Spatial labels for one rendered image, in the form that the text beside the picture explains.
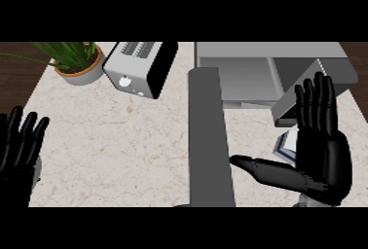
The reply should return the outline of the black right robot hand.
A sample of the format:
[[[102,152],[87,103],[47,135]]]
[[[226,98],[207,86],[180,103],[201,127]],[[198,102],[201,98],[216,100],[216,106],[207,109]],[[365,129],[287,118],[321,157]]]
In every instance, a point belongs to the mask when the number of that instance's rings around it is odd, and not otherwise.
[[[296,163],[231,156],[231,164],[268,186],[302,193],[318,202],[339,206],[352,186],[352,158],[339,130],[334,82],[315,73],[294,86],[297,108]]]

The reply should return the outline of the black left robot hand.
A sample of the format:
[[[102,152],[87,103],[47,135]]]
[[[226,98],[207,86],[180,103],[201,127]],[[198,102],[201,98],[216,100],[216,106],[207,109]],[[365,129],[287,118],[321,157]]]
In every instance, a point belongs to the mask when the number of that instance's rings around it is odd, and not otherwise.
[[[28,207],[34,166],[40,154],[44,131],[50,119],[37,119],[30,112],[22,120],[24,108],[16,106],[10,115],[0,114],[0,207]]]

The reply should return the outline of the white and blue milk carton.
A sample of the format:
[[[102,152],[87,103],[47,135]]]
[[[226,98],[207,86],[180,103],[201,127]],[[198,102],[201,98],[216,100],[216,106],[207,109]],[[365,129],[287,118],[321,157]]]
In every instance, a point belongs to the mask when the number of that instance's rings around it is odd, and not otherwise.
[[[296,163],[296,140],[297,131],[288,130],[278,137],[277,145],[274,148],[274,155],[290,164]]]

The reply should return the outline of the green plant in white pot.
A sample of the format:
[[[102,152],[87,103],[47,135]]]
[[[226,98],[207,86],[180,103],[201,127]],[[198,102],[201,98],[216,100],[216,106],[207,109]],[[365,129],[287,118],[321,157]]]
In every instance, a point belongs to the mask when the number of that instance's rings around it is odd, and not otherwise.
[[[19,57],[55,68],[58,75],[74,86],[92,84],[104,75],[105,54],[95,42],[33,42],[53,59],[52,62],[24,55],[0,53]]]

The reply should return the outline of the silver toaster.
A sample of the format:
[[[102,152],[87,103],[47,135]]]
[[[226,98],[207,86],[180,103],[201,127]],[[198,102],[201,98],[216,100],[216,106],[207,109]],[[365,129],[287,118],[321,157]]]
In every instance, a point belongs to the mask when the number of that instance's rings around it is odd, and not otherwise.
[[[177,51],[177,42],[118,42],[102,63],[115,89],[157,99]]]

